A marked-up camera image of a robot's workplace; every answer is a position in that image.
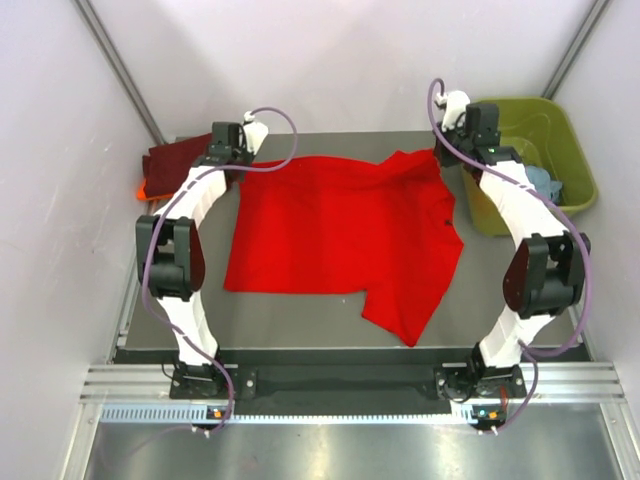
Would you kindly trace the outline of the red t shirt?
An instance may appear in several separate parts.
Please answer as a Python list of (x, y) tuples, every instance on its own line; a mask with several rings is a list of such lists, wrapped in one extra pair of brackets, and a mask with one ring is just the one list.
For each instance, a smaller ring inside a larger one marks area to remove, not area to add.
[(237, 293), (365, 296), (363, 317), (415, 346), (464, 244), (432, 150), (379, 164), (306, 156), (249, 173), (224, 286)]

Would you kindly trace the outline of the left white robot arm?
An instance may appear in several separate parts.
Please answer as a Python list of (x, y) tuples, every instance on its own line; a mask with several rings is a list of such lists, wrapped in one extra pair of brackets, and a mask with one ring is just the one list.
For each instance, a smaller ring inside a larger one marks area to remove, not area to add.
[(220, 398), (228, 392), (227, 374), (214, 362), (218, 342), (212, 335), (201, 298), (206, 275), (198, 228), (221, 198), (235, 172), (225, 166), (250, 166), (268, 128), (251, 115), (241, 123), (215, 122), (204, 153), (169, 202), (135, 225), (138, 278), (143, 302), (162, 308), (161, 321), (176, 337), (179, 352), (171, 375), (171, 399)]

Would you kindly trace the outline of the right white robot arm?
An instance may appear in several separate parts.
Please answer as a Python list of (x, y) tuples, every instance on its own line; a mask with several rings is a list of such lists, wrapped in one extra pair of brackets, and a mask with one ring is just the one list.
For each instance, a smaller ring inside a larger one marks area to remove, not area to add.
[(443, 388), (449, 393), (463, 386), (465, 399), (475, 393), (487, 396), (514, 381), (521, 357), (539, 331), (581, 299), (590, 245), (535, 189), (517, 150), (502, 144), (496, 104), (473, 103), (464, 92), (454, 91), (437, 95), (428, 109), (444, 113), (432, 123), (438, 163), (462, 164), (470, 171), (514, 242), (502, 282), (505, 306), (473, 347), (463, 376), (449, 376)]

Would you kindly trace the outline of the olive green plastic bin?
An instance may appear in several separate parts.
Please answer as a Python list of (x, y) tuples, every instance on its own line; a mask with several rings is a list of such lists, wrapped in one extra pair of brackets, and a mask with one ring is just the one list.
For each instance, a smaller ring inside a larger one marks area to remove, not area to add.
[(563, 187), (558, 206), (571, 218), (596, 201), (598, 191), (566, 112), (540, 97), (485, 98), (499, 109), (501, 143), (523, 162), (545, 169)]

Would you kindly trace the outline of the folded maroon t shirt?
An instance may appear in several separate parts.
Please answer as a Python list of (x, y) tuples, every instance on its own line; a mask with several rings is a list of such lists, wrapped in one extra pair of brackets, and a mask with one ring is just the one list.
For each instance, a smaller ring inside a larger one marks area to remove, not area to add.
[(211, 134), (208, 133), (150, 148), (142, 157), (146, 192), (149, 195), (166, 195), (167, 198), (175, 194), (210, 140)]

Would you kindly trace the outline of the light blue t shirt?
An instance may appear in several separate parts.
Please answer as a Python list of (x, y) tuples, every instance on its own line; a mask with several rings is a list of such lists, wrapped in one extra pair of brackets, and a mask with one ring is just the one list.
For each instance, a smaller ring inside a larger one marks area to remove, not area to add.
[(540, 195), (546, 197), (556, 205), (560, 204), (563, 189), (563, 183), (561, 181), (553, 179), (546, 169), (538, 166), (527, 165), (525, 171), (528, 180)]

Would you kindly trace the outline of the folded orange t shirt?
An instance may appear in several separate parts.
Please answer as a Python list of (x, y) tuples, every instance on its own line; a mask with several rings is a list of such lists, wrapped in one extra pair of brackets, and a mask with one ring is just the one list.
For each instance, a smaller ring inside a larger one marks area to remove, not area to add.
[(141, 183), (140, 187), (138, 188), (137, 192), (136, 192), (136, 198), (141, 201), (141, 202), (151, 202), (151, 201), (157, 201), (157, 200), (162, 200), (162, 199), (166, 199), (167, 196), (166, 195), (149, 195), (146, 192), (146, 186), (147, 186), (147, 182), (146, 180), (143, 180), (143, 182)]

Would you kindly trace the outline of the right aluminium corner post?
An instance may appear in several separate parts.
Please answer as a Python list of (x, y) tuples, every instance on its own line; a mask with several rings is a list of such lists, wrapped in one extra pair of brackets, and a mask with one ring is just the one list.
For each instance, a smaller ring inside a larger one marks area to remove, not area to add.
[(590, 2), (589, 8), (579, 22), (576, 32), (572, 35), (552, 75), (546, 82), (541, 93), (542, 98), (553, 100), (556, 97), (612, 3), (612, 0), (594, 0)]

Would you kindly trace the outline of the aluminium corner post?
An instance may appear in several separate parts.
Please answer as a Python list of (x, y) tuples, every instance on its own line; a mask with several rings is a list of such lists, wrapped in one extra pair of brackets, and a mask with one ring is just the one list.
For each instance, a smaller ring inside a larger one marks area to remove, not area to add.
[(123, 89), (125, 96), (128, 98), (154, 144), (165, 144), (165, 137), (157, 121), (151, 113), (147, 102), (143, 98), (129, 68), (126, 66), (93, 2), (89, 0), (72, 0), (71, 3), (90, 31), (98, 48)]
[(612, 3), (612, 0), (594, 0), (590, 2), (589, 8), (579, 22), (576, 32), (572, 35), (552, 75), (546, 82), (541, 93), (542, 98), (553, 100), (556, 97)]

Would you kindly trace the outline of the left aluminium corner post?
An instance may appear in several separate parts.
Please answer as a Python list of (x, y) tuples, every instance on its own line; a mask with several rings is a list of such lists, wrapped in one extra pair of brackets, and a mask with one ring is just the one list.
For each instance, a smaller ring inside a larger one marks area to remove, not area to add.
[(128, 98), (154, 144), (165, 144), (165, 137), (157, 121), (151, 113), (147, 102), (143, 98), (129, 68), (126, 66), (93, 2), (89, 0), (72, 0), (71, 3), (90, 31), (98, 48), (123, 89), (125, 96)]

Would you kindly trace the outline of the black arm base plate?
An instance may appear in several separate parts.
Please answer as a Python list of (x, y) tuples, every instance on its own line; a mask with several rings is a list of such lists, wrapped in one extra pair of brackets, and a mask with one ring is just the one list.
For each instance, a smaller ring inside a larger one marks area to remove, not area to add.
[(276, 394), (294, 396), (348, 393), (367, 397), (384, 394), (416, 395), (426, 400), (470, 400), (472, 398), (520, 399), (526, 388), (519, 367), (491, 369), (474, 378), (464, 366), (439, 365), (289, 365), (240, 366), (229, 370), (233, 398), (256, 400)]

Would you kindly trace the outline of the aluminium frame rail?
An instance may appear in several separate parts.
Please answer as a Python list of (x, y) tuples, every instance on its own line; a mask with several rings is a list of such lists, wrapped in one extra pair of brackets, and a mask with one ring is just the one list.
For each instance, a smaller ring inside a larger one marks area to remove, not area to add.
[[(625, 394), (610, 362), (543, 362), (539, 372), (521, 366), (524, 383), (534, 388), (533, 403), (620, 403)], [(155, 365), (96, 365), (81, 390), (83, 401), (124, 403), (165, 400), (170, 380)]]

